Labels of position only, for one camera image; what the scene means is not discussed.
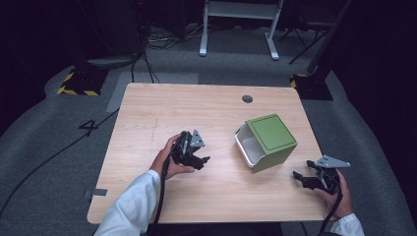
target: cable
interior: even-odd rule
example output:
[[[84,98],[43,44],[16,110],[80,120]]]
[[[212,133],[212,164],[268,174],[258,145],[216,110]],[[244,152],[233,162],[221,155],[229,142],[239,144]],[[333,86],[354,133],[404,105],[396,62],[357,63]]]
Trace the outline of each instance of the cable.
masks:
[[[181,136],[177,139],[175,144],[171,147],[171,150],[169,151],[168,156],[166,156],[166,159],[163,161],[162,172],[160,176],[159,204],[157,206],[157,211],[156,211],[155,219],[152,224],[152,228],[149,230],[149,233],[147,233],[148,236],[152,236],[156,231],[157,223],[159,222],[160,213],[162,212],[163,197],[165,195],[165,179],[166,179],[166,175],[168,174],[168,167],[171,161],[170,157],[171,157],[172,151],[177,147],[178,141],[181,140],[183,136],[184,134],[181,133]]]
[[[304,225],[304,223],[303,222],[300,222],[300,224],[301,224],[301,227],[303,228],[304,236],[309,236],[309,234],[307,233],[307,229],[306,229],[306,226]]]
[[[152,80],[152,83],[154,84],[153,77],[157,79],[157,82],[160,83],[159,78],[156,76],[156,74],[152,70],[152,64],[148,61],[147,52],[144,52],[144,60],[147,63],[150,79]]]
[[[177,45],[180,42],[187,42],[187,41],[190,41],[190,40],[194,39],[195,37],[202,36],[203,35],[202,33],[199,34],[199,35],[194,35],[193,36],[193,33],[198,31],[198,29],[201,29],[202,27],[203,27],[203,25],[199,25],[195,29],[192,29],[190,32],[188,32],[187,35],[184,38],[189,38],[189,39],[181,39],[181,38],[178,38],[178,37],[166,37],[163,32],[154,31],[149,36],[149,42],[164,41],[164,44],[159,46],[159,45],[154,45],[154,44],[149,43],[148,48],[154,49],[154,50],[162,50],[162,49],[172,48],[173,46]]]
[[[134,75],[134,73],[133,73],[133,69],[134,69],[135,64],[136,64],[136,62],[137,62],[138,60],[139,60],[139,59],[135,60],[135,61],[132,63],[132,67],[131,67],[132,83],[134,83],[134,82],[135,82],[135,75]]]
[[[322,228],[320,229],[320,233],[324,233],[326,230],[326,226],[328,226],[328,222],[330,221],[331,217],[333,216],[333,214],[336,212],[342,198],[343,198],[343,194],[341,193],[341,188],[340,188],[340,184],[331,176],[328,176],[328,178],[330,178],[337,186],[337,199],[336,202],[334,203],[331,211],[328,213],[328,216],[326,216],[325,221],[323,221],[322,224]]]
[[[19,188],[29,179],[29,177],[36,172],[38,169],[40,169],[42,166],[44,166],[46,163],[48,163],[50,160],[52,160],[53,158],[55,158],[56,156],[58,156],[60,153],[64,152],[65,150],[67,150],[68,148],[72,147],[74,144],[76,144],[77,142],[79,142],[80,140],[82,140],[83,138],[89,136],[89,134],[91,133],[91,131],[97,129],[102,123],[104,123],[106,120],[108,120],[111,116],[113,116],[115,113],[117,113],[119,111],[119,109],[115,110],[114,112],[112,112],[110,115],[108,115],[106,118],[104,118],[100,123],[98,123],[96,126],[91,126],[89,127],[89,130],[83,134],[82,136],[80,136],[79,138],[77,138],[76,140],[74,140],[72,143],[70,143],[69,145],[65,146],[64,148],[60,149],[58,152],[56,152],[55,154],[51,155],[49,158],[47,158],[46,160],[44,160],[42,163],[40,163],[34,170],[32,170],[16,187],[15,189],[12,191],[12,193],[9,195],[9,197],[7,198],[6,202],[3,204],[3,206],[1,207],[0,210],[0,219],[3,215],[4,210],[6,209],[7,204],[9,203],[9,201],[13,198],[13,196],[16,194],[16,192],[19,190]]]
[[[78,3],[78,5],[80,6],[80,8],[81,8],[81,10],[82,10],[82,12],[83,12],[83,14],[84,14],[84,16],[87,18],[87,20],[88,20],[88,22],[89,22],[89,25],[91,26],[91,28],[92,28],[92,30],[95,32],[95,34],[97,35],[97,37],[98,37],[98,39],[103,43],[103,45],[109,50],[109,51],[111,51],[111,52],[113,52],[113,53],[115,53],[115,54],[117,54],[117,55],[120,55],[120,56],[128,56],[128,57],[131,57],[131,60],[130,61],[126,61],[126,62],[116,62],[116,63],[109,63],[109,64],[102,64],[102,65],[96,65],[96,64],[93,64],[93,63],[91,63],[95,68],[97,68],[97,69],[107,69],[107,70],[111,70],[111,69],[115,69],[115,68],[120,68],[120,67],[124,67],[124,66],[127,66],[127,65],[130,65],[130,64],[135,64],[139,59],[140,59],[140,57],[141,57],[141,52],[142,51],[144,51],[144,48],[146,47],[146,44],[147,43],[144,43],[144,40],[145,40],[145,37],[144,36],[142,36],[142,35],[139,35],[139,37],[140,37],[140,48],[139,48],[139,50],[138,51],[136,51],[136,52],[134,52],[133,54],[131,54],[131,55],[128,55],[128,54],[125,54],[125,53],[121,53],[121,52],[119,52],[119,51],[117,51],[117,50],[115,50],[115,49],[113,49],[113,48],[111,48],[105,41],[104,41],[104,39],[101,37],[101,35],[98,33],[98,31],[95,29],[95,26],[94,26],[94,24],[92,23],[92,20],[90,19],[90,17],[89,17],[89,15],[87,14],[87,12],[86,12],[86,9],[83,7],[83,5],[80,3],[80,1],[79,0],[77,0],[77,3]],[[133,7],[136,9],[136,11],[138,12],[138,14],[139,15],[141,15],[142,14],[142,8],[141,9],[139,9],[139,6],[137,5],[137,4],[134,4],[134,1],[132,2],[133,3]]]

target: silver metal part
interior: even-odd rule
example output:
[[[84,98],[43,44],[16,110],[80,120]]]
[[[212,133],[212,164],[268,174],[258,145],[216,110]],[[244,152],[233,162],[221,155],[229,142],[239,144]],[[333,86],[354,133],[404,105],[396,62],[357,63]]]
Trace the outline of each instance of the silver metal part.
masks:
[[[341,167],[350,167],[349,162],[341,161],[330,157],[328,155],[324,155],[318,161],[315,162],[316,166],[324,167],[324,168],[341,168]]]
[[[183,154],[185,154],[185,151],[187,150],[187,145],[188,145],[188,141],[186,140],[183,146]]]
[[[194,130],[193,132],[193,137],[191,137],[190,146],[193,148],[205,146],[205,142],[203,142],[203,139],[197,130]]]
[[[328,184],[326,183],[325,178],[323,178],[323,175],[320,177],[320,181],[322,181],[322,184],[325,187],[325,189],[328,189]]]

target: green lid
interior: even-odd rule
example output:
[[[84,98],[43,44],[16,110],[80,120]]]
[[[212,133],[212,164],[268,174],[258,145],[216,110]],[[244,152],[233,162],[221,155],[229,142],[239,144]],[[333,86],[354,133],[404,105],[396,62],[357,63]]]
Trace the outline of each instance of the green lid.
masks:
[[[249,120],[246,123],[251,128],[265,154],[297,145],[294,137],[276,114]]]

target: wooden table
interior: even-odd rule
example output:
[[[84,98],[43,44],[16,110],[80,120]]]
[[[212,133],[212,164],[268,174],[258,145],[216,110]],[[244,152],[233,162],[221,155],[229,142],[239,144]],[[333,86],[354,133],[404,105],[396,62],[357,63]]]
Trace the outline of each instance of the wooden table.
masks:
[[[245,103],[243,95],[252,103]],[[298,142],[281,165],[253,174],[234,134],[249,119],[278,114]],[[211,156],[202,170],[167,181],[159,222],[323,220],[328,210],[292,171],[314,176],[306,160],[322,154],[293,88],[129,84],[108,146],[88,220],[100,223],[109,206],[149,169],[166,141],[181,131],[200,132]]]

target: cable on floor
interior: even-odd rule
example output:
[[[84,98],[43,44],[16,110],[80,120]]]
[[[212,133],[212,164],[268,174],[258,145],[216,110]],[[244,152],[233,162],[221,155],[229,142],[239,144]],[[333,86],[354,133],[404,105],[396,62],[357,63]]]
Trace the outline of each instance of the cable on floor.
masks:
[[[62,152],[64,152],[65,150],[67,150],[68,148],[72,147],[73,145],[75,145],[76,143],[78,143],[80,140],[82,140],[85,137],[88,137],[89,134],[93,131],[96,130],[101,124],[103,124],[105,121],[107,121],[111,116],[113,116],[114,114],[116,114],[119,111],[119,109],[115,110],[114,112],[112,112],[110,115],[108,115],[107,117],[105,117],[101,122],[99,122],[96,126],[91,125],[88,130],[86,131],[85,134],[81,135],[79,138],[77,138],[76,140],[74,140],[73,142],[71,142],[69,145],[65,146],[64,148],[60,149],[59,151],[57,151],[55,154],[51,155],[49,158],[47,158],[46,160],[44,160],[42,163],[40,163],[39,165],[37,165],[37,167],[35,169],[33,169],[16,187],[15,189],[12,191],[12,193],[9,195],[9,197],[7,198],[6,202],[2,205],[1,209],[0,209],[0,219],[3,215],[4,210],[6,209],[7,204],[9,203],[9,201],[13,198],[13,196],[16,194],[16,192],[19,190],[19,188],[21,188],[21,186],[29,179],[29,177],[36,172],[37,170],[39,170],[42,166],[44,166],[46,163],[48,163],[49,161],[51,161],[53,158],[55,158],[56,156],[58,156],[59,154],[61,154]]]
[[[91,18],[89,17],[88,13],[86,12],[86,9],[84,8],[84,6],[80,3],[79,0],[77,0],[77,3],[80,7],[80,9],[82,10],[84,16],[86,17],[87,21],[89,22],[89,25],[91,26],[92,30],[94,31],[95,35],[97,36],[97,38],[101,41],[101,43],[112,53],[115,53],[116,55],[119,56],[125,56],[125,57],[130,57],[130,60],[128,61],[124,61],[124,62],[110,62],[110,63],[99,63],[99,64],[95,64],[92,62],[89,62],[90,64],[92,64],[96,69],[99,70],[111,70],[111,69],[116,69],[116,68],[120,68],[120,67],[124,67],[124,66],[128,66],[130,64],[135,64],[139,58],[142,56],[142,52],[144,51],[145,45],[148,43],[144,43],[144,39],[145,37],[143,35],[139,35],[140,38],[140,48],[138,51],[132,53],[132,54],[126,54],[126,53],[122,53],[120,51],[117,51],[115,49],[113,49],[112,47],[110,47],[105,40],[103,39],[103,37],[98,33],[97,29],[95,28],[94,24],[92,23]],[[136,6],[134,8],[136,11],[139,11],[138,14],[140,15],[142,12],[142,8],[140,9],[139,6]]]
[[[303,222],[300,222],[300,224],[301,224],[301,227],[303,228],[304,236],[309,236],[309,234],[307,233],[306,225],[304,225]]]

